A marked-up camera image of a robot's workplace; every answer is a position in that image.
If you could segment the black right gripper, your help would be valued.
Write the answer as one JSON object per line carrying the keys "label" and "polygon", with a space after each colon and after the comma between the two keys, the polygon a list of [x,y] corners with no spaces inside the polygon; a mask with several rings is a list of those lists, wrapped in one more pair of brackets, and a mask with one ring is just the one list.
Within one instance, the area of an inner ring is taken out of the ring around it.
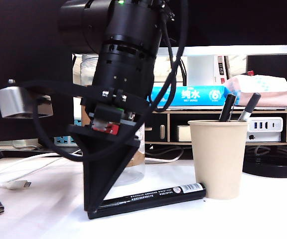
{"label": "black right gripper", "polygon": [[137,128],[138,118],[134,111],[86,97],[81,99],[81,106],[82,119],[87,118],[89,122],[67,127],[75,142],[80,147],[120,147],[117,150],[106,148],[104,157],[83,163],[84,210],[96,212],[138,151],[142,139],[138,135],[140,128]]}

